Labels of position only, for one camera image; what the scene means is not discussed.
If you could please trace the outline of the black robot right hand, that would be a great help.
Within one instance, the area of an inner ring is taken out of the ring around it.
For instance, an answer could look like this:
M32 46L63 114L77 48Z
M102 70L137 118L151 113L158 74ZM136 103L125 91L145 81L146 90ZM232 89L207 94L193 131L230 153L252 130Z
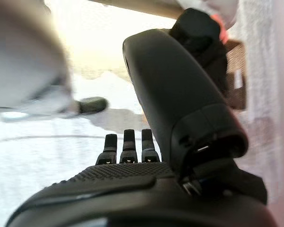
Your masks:
M8 227L275 227L262 178L238 168L248 136L226 102L220 27L186 9L169 32L126 38L123 56L149 129L108 134L94 166L34 194Z

